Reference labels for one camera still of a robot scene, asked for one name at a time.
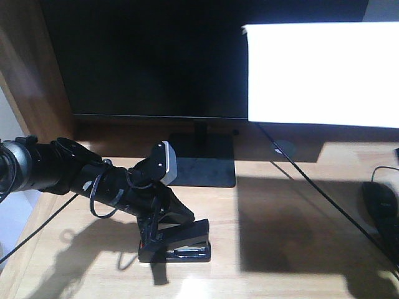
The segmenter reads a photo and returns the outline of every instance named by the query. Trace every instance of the articulated arm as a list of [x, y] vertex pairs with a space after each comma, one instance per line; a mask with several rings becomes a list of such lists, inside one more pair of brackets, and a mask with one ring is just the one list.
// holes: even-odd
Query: articulated arm
[[[150, 157], [130, 169], [115, 167], [67, 138], [48, 145], [37, 143], [35, 136], [0, 143], [2, 197], [28, 189], [54, 194], [73, 191], [90, 199], [90, 210], [97, 217], [110, 217], [117, 210], [137, 217], [140, 261], [207, 262], [209, 222], [195, 221], [166, 186], [175, 178], [175, 153], [167, 141], [155, 145]], [[115, 210], [99, 216], [94, 201]]]

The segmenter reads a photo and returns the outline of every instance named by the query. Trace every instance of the white wall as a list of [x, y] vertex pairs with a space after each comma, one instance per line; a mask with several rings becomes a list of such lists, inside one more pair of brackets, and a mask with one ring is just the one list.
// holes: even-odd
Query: white wall
[[[24, 133], [0, 88], [0, 139], [13, 140], [18, 136]], [[15, 247], [39, 195], [39, 191], [15, 192], [0, 204], [0, 257]]]

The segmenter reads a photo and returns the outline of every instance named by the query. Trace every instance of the monitor base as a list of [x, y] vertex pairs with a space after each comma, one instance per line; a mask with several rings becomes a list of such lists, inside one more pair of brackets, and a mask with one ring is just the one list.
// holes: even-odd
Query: monitor base
[[174, 133], [169, 142], [176, 152], [178, 174], [171, 186], [234, 187], [233, 137], [224, 134]]

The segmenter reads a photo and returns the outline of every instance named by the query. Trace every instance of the bright white screen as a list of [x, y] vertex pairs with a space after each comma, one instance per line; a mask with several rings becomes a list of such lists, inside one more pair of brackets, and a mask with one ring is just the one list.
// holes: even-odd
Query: bright white screen
[[249, 121], [399, 128], [399, 22], [244, 28]]

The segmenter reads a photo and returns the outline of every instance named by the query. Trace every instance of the black cable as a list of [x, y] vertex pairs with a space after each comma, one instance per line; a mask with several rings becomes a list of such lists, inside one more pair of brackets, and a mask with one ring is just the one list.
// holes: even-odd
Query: black cable
[[63, 209], [65, 209], [78, 194], [73, 195], [65, 204], [62, 205], [58, 210], [56, 210], [53, 215], [51, 215], [42, 225], [39, 226], [33, 233], [31, 233], [25, 240], [19, 243], [14, 249], [12, 249], [7, 255], [5, 255], [1, 260], [0, 264], [6, 261], [10, 256], [12, 256], [18, 249], [20, 249], [27, 241], [31, 240], [38, 232], [40, 232], [56, 215], [58, 215]]
[[6, 148], [2, 143], [0, 143], [0, 156], [5, 157], [7, 159], [8, 168], [9, 168], [8, 175], [11, 178], [10, 185], [7, 187], [7, 189], [4, 192], [0, 192], [0, 204], [1, 204], [3, 200], [5, 200], [6, 197], [11, 193], [14, 187], [17, 178], [18, 162], [14, 154], [8, 148]]
[[393, 170], [398, 170], [398, 171], [399, 171], [399, 168], [395, 168], [395, 167], [391, 167], [391, 166], [378, 166], [378, 167], [376, 167], [376, 168], [374, 169], [374, 171], [373, 171], [372, 179], [371, 179], [372, 182], [374, 182], [374, 174], [375, 174], [375, 172], [376, 172], [378, 169], [380, 169], [380, 168], [387, 168], [387, 169], [393, 169]]
[[110, 162], [104, 164], [104, 166], [105, 166], [105, 167], [104, 167], [104, 170], [95, 178], [94, 183], [93, 183], [93, 187], [92, 187], [92, 190], [91, 190], [90, 196], [89, 196], [89, 200], [90, 200], [90, 212], [92, 213], [93, 216], [95, 216], [95, 217], [97, 217], [97, 218], [100, 218], [100, 219], [107, 219], [107, 218], [110, 218], [110, 217], [112, 217], [112, 216], [118, 211], [118, 209], [114, 209], [112, 212], [108, 213], [107, 215], [98, 215], [98, 214], [96, 213], [96, 211], [95, 211], [95, 208], [94, 208], [94, 197], [95, 197], [95, 194], [97, 193], [97, 189], [99, 188], [100, 181], [101, 181], [102, 178], [106, 175], [106, 173], [107, 173], [108, 171], [110, 171], [110, 169], [111, 169], [110, 166], [111, 166], [111, 165], [112, 165], [112, 164], [110, 164]]
[[395, 259], [391, 257], [391, 255], [385, 250], [385, 248], [378, 243], [359, 223], [356, 222], [349, 214], [347, 214], [331, 197], [329, 197], [323, 190], [321, 190], [318, 185], [316, 185], [310, 177], [306, 175], [303, 170], [286, 154], [286, 152], [276, 143], [274, 138], [258, 123], [256, 125], [259, 129], [265, 134], [265, 136], [270, 140], [270, 142], [282, 153], [282, 155], [295, 167], [296, 170], [306, 179], [306, 181], [312, 185], [321, 195], [323, 195], [326, 200], [328, 200], [331, 205], [333, 205], [342, 215], [344, 215], [363, 235], [376, 246], [387, 258], [391, 263], [394, 265], [395, 269], [399, 271], [399, 265], [395, 262]]

